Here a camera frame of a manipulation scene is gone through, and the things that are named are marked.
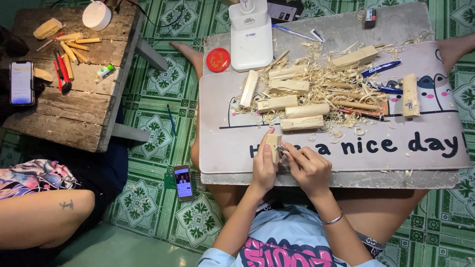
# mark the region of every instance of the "jar lid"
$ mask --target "jar lid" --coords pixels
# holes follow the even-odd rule
[[[213,72],[223,72],[231,63],[231,56],[224,48],[215,48],[206,57],[206,66]]]

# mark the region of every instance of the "concrete table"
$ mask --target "concrete table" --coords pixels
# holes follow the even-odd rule
[[[54,81],[39,94],[35,106],[13,113],[2,127],[90,152],[107,151],[113,135],[148,141],[150,132],[115,124],[133,52],[140,38],[143,14],[136,7],[122,7],[105,29],[96,32],[82,23],[83,11],[84,7],[17,12],[12,33],[22,38],[30,51],[22,58],[4,58],[1,68],[9,68],[12,61],[30,60],[35,67],[53,75]],[[65,34],[82,32],[85,38],[103,39],[101,43],[85,44],[91,48],[89,52],[80,50],[91,61],[90,65],[71,63],[74,81],[72,90],[65,95],[58,90],[53,65],[53,50],[58,48],[62,55],[63,49],[55,41],[37,52],[46,40],[39,41],[33,36],[33,31],[50,18],[65,25],[61,30]],[[108,63],[116,70],[96,84],[91,77]]]
[[[394,44],[395,47],[405,41],[417,38],[423,31],[432,32],[427,5],[423,2],[395,5],[378,9],[378,27],[372,30],[363,30],[361,24],[355,24],[355,12],[299,20],[285,23],[285,26],[310,35],[311,29],[316,29],[327,41],[323,51],[343,50],[359,41],[362,44],[378,43]],[[273,37],[278,46],[290,48],[290,60],[303,57],[306,49],[301,48],[301,39],[288,33],[273,29]],[[429,35],[426,41],[434,40]],[[205,39],[205,57],[214,48],[225,48],[230,51],[230,34],[210,36]],[[235,72],[229,67],[227,72]],[[204,75],[211,72],[204,63]],[[251,173],[236,174],[204,174],[201,181],[204,184],[250,184]],[[413,171],[410,177],[404,172],[333,172],[330,181],[331,187],[353,188],[406,188],[406,189],[441,189],[453,188],[459,182],[458,170],[453,171]],[[289,173],[278,173],[277,186],[297,186],[296,181]]]

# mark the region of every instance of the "green patterned tile floor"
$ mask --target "green patterned tile floor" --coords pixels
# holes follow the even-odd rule
[[[53,0],[47,0],[44,6]],[[201,253],[209,248],[224,224],[209,192],[195,191],[195,200],[179,202],[175,190],[165,189],[164,174],[174,165],[191,164],[190,148],[196,132],[198,81],[191,64],[168,46],[182,41],[202,50],[203,38],[229,32],[228,8],[218,0],[139,0],[158,26],[145,21],[141,36],[169,62],[157,72],[134,55],[122,96],[127,125],[152,131],[145,144],[131,142],[129,180],[105,214],[105,221],[123,229],[158,238]],[[301,18],[376,8],[412,0],[305,0]],[[475,0],[426,1],[436,38],[475,32]],[[89,0],[65,0],[59,6],[85,6]],[[450,83],[475,163],[475,53],[464,56],[450,73]],[[170,105],[177,126],[173,137],[166,110]],[[20,162],[35,140],[0,131],[0,167]],[[388,267],[474,266],[475,169],[461,171],[456,190],[432,190],[389,241],[378,260]]]

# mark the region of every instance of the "person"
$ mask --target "person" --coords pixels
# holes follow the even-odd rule
[[[448,73],[463,55],[475,49],[475,33],[448,40],[437,40],[437,44],[444,69]],[[180,42],[172,41],[170,45],[191,62],[198,79],[200,79],[203,75],[204,53],[193,50]],[[198,112],[195,142],[190,151],[191,161],[196,168],[199,168],[199,121]],[[264,264],[261,252],[266,253],[265,251],[271,248],[274,249],[273,253],[287,256],[292,252],[284,248],[292,248],[293,251],[299,251],[298,257],[302,256],[307,259],[309,255],[313,257],[312,253],[316,253],[316,248],[319,248],[322,251],[320,260],[330,259],[335,263],[338,262],[335,257],[338,257],[344,261],[338,263],[342,263],[340,264],[342,266],[346,263],[350,266],[358,264],[366,264],[366,266],[373,264],[373,266],[376,266],[377,263],[372,262],[368,254],[364,253],[356,241],[359,240],[371,258],[375,258],[383,251],[384,244],[389,241],[415,206],[428,193],[428,190],[352,188],[332,188],[328,190],[328,177],[324,174],[330,171],[331,164],[318,154],[312,153],[309,148],[303,148],[296,152],[292,149],[291,144],[284,144],[289,149],[289,153],[285,153],[285,155],[291,163],[291,169],[293,169],[291,174],[299,182],[319,216],[298,206],[282,208],[275,202],[270,204],[264,202],[257,211],[256,207],[262,201],[264,191],[272,187],[270,184],[273,185],[273,175],[269,173],[263,175],[262,170],[253,172],[253,183],[251,185],[257,184],[259,186],[209,184],[207,187],[227,223],[218,235],[213,248],[205,252],[200,263],[207,266],[222,260],[222,265],[230,266],[236,262],[234,257],[243,251],[244,255],[247,253],[248,256],[255,257]],[[300,163],[303,169],[297,168],[295,162]],[[258,166],[263,167],[263,163],[256,164],[254,161],[254,171]],[[322,221],[329,222],[338,217],[340,218],[336,223],[322,227]],[[283,238],[285,233],[296,235],[298,233],[298,238],[302,239],[294,239],[294,243],[290,244],[288,239]],[[310,236],[311,234],[314,240],[309,241],[308,244],[312,244],[312,246],[304,245],[303,242],[306,240],[304,236]],[[277,243],[276,238],[283,239]],[[241,257],[240,263],[244,266],[254,264],[252,261],[246,262],[243,257]]]
[[[122,104],[116,123],[124,121]],[[105,153],[40,141],[26,162],[0,169],[0,265],[45,266],[94,227],[127,182],[128,141]]]
[[[180,177],[180,182],[179,182],[179,183],[186,183],[185,177],[183,177],[183,175],[181,175],[181,177]]]

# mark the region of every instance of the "light blue shirt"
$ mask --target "light blue shirt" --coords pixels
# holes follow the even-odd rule
[[[299,206],[257,215],[237,258],[209,248],[199,260],[199,267],[350,267],[333,256],[318,215]],[[357,267],[385,266],[374,259]]]

